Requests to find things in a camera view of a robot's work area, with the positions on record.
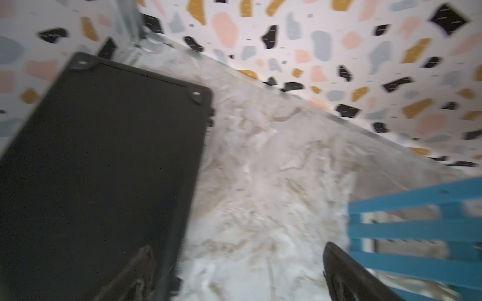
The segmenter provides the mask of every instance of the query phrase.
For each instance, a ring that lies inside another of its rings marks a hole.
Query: light blue shape
[[[399,12],[413,8],[417,6],[417,4],[417,0],[401,0],[399,2],[392,3],[390,8],[393,12]]]
[[[391,196],[381,196],[348,204],[350,215],[373,211],[399,210],[427,205],[463,202],[482,198],[482,177],[437,185]]]
[[[116,17],[116,32],[120,36],[124,33],[124,28],[122,28],[122,21],[120,17]]]
[[[389,222],[350,225],[348,236],[372,239],[482,241],[482,219]]]
[[[460,79],[460,72],[450,71],[442,75],[442,80],[440,81],[441,86],[448,85],[452,88],[458,88]]]
[[[268,66],[269,66],[269,70],[270,70],[270,71],[283,72],[283,70],[281,69],[281,66],[280,66],[280,64],[278,63],[278,60],[277,60],[277,59],[269,59],[269,60],[268,60]]]
[[[340,101],[345,97],[346,92],[345,91],[329,91],[326,94],[326,97],[328,98],[329,101]]]
[[[68,0],[55,0],[57,1],[58,3],[64,5],[65,7],[68,7]]]
[[[241,60],[246,61],[250,57],[256,55],[256,47],[255,46],[244,46],[241,52]]]
[[[228,65],[228,58],[226,57],[226,54],[219,49],[213,49],[214,54],[216,55],[216,60],[220,62],[223,65]]]
[[[0,36],[0,65],[13,63],[24,53],[24,47],[15,40]]]
[[[384,62],[391,61],[391,42],[384,41],[381,42],[375,49],[370,52],[368,55],[368,59],[370,61],[370,73],[369,75],[377,74],[380,69],[380,66]]]
[[[405,145],[410,140],[410,135],[407,133],[398,133],[396,143],[400,145]]]
[[[403,94],[403,96],[406,98],[406,99],[414,99],[415,97],[417,97],[420,93],[418,93],[418,91],[415,91],[415,90],[409,90],[407,92],[405,92]]]
[[[175,12],[174,18],[168,23],[168,25],[172,33],[180,33],[186,30],[178,12]]]
[[[10,118],[0,122],[0,137],[10,137],[17,129],[17,125],[21,123],[20,118]]]
[[[315,30],[311,33],[311,38],[315,43],[313,55],[323,62],[328,62],[332,56],[332,37],[329,33]]]
[[[85,53],[88,53],[88,54],[92,54],[92,51],[85,45],[80,45],[78,48],[77,48],[77,51],[80,51],[80,52],[85,52]]]
[[[425,140],[426,143],[434,143],[434,142],[445,142],[449,141],[450,136],[447,135],[438,135],[438,136],[433,136],[432,138],[428,138]]]
[[[380,111],[365,114],[365,119],[368,119],[368,120],[385,119],[385,115],[387,113],[388,113],[388,108],[384,108],[384,109],[381,109]]]
[[[482,289],[482,277],[480,277],[482,262],[440,260],[359,251],[350,252],[349,255],[365,268],[464,288]]]
[[[463,155],[465,153],[465,145],[456,145],[452,147],[452,153]]]
[[[301,39],[301,25],[293,19],[293,13],[286,16],[286,34],[288,39]]]

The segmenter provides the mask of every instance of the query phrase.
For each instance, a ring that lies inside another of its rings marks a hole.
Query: terrazzo pattern wall
[[[0,0],[0,153],[73,52],[126,41],[108,0]]]
[[[153,31],[442,163],[480,172],[482,2],[139,0]]]

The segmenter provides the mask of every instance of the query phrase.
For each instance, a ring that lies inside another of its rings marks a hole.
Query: black object
[[[348,71],[348,68],[345,67],[345,65],[339,65],[338,66],[338,76],[345,78],[347,81],[351,81],[353,75]]]
[[[333,301],[403,301],[332,242],[325,246],[323,264]]]
[[[341,117],[355,118],[355,116],[360,112],[360,109],[341,104],[336,107],[335,111],[340,113]]]
[[[211,98],[75,54],[0,159],[2,301],[82,300],[144,246],[168,300]]]
[[[442,4],[429,21],[437,24],[448,36],[453,34],[459,27],[470,22],[457,9],[452,9],[450,3]]]

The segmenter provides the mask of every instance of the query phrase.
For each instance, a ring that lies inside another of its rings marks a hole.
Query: floor
[[[349,201],[468,177],[195,53],[162,45],[134,65],[215,94],[176,301],[330,300],[322,252],[348,247]]]

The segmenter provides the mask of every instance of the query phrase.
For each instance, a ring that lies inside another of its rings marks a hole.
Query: black shape
[[[361,110],[349,105],[338,105],[335,111],[340,113],[341,117],[355,118]]]
[[[474,140],[482,135],[482,129],[477,131],[467,131],[464,133],[464,138],[462,140]]]
[[[448,36],[453,34],[465,23],[470,22],[468,18],[458,14],[458,12],[453,10],[450,6],[449,3],[442,4],[433,17],[429,19],[429,21],[440,26]]]
[[[372,124],[373,130],[377,133],[388,133],[390,130],[387,129],[387,125],[383,122],[375,122]]]
[[[195,52],[203,52],[204,51],[204,47],[202,47],[201,45],[196,43],[196,40],[193,37],[189,37],[189,36],[184,37],[184,42],[186,42],[186,44],[189,47],[191,47],[191,49],[194,50]]]
[[[433,68],[440,64],[443,61],[443,59],[439,56],[433,56],[429,58],[425,64],[422,66],[422,68]]]
[[[378,25],[375,27],[373,31],[374,36],[381,36],[385,34],[386,31],[388,31],[388,28],[390,27],[390,24],[385,24],[385,25]]]
[[[278,31],[278,25],[271,25],[261,40],[266,45],[266,49],[274,48],[276,45],[276,32]]]
[[[410,76],[406,76],[401,79],[396,79],[394,81],[388,82],[386,84],[383,84],[382,87],[387,91],[388,93],[392,93],[393,91],[398,89],[398,86],[407,84],[409,82],[414,82],[413,78]]]
[[[152,32],[163,33],[163,32],[162,32],[161,22],[159,21],[158,18],[153,17],[153,16],[150,16],[150,15],[145,14],[145,13],[143,13],[142,15],[144,16],[144,24],[145,24],[147,27],[149,27],[149,29],[150,29]]]
[[[440,109],[446,109],[446,110],[457,110],[459,104],[456,102],[447,102],[443,107]]]
[[[429,157],[429,158],[435,161],[447,161],[449,159],[449,156],[440,156],[438,158]]]
[[[104,46],[102,46],[102,49],[99,50],[99,52],[97,53],[97,56],[110,60],[116,49],[116,43],[114,42],[112,37],[109,37],[104,43]]]
[[[465,167],[475,167],[477,163],[468,161],[456,161],[454,163],[447,164],[447,166],[465,166]]]
[[[347,81],[351,81],[353,75],[350,71],[345,67],[345,65],[338,66],[338,76],[345,78]]]
[[[295,81],[289,81],[284,83],[284,88],[281,88],[280,90],[283,92],[286,91],[291,91],[291,90],[301,90],[304,89],[305,86],[303,86],[302,83],[300,82],[295,82]]]
[[[69,34],[67,29],[57,27],[57,28],[47,29],[44,31],[39,31],[37,33],[37,36],[39,36],[39,38],[41,38],[46,42],[55,44],[60,40],[60,38],[68,38]]]
[[[274,86],[274,85],[277,85],[278,82],[276,81],[276,79],[274,78],[274,76],[268,78],[267,81],[264,81],[263,83],[269,85],[269,86]]]

